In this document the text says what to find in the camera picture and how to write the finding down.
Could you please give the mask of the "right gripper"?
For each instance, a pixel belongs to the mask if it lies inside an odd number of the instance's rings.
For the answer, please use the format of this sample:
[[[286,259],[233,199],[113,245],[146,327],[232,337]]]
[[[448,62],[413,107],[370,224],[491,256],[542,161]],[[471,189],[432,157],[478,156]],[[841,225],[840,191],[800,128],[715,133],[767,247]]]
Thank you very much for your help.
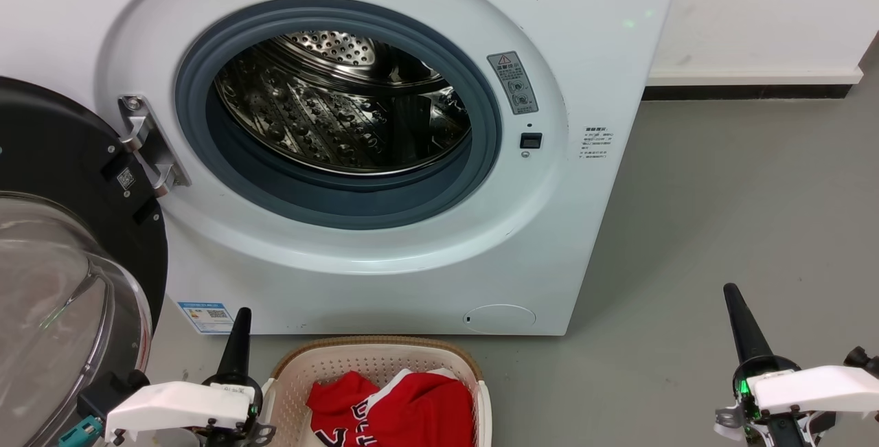
[[[835,412],[793,409],[771,417],[757,408],[748,379],[801,367],[775,356],[737,284],[723,285],[723,297],[739,366],[732,381],[735,404],[715,410],[714,431],[748,446],[819,446],[836,426]]]

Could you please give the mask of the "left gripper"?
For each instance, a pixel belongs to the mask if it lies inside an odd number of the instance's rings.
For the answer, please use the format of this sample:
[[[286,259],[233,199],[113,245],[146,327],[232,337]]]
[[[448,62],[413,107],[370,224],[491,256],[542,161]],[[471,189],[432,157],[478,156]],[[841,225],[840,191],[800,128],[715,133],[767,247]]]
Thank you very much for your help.
[[[240,393],[253,389],[253,399],[245,421],[236,422],[233,428],[219,428],[210,421],[210,426],[201,429],[201,446],[267,446],[275,434],[274,427],[269,433],[261,434],[266,425],[260,423],[264,393],[258,383],[249,377],[251,343],[250,308],[242,307],[233,319],[233,326],[223,350],[217,374],[204,380],[205,387],[220,387]]]

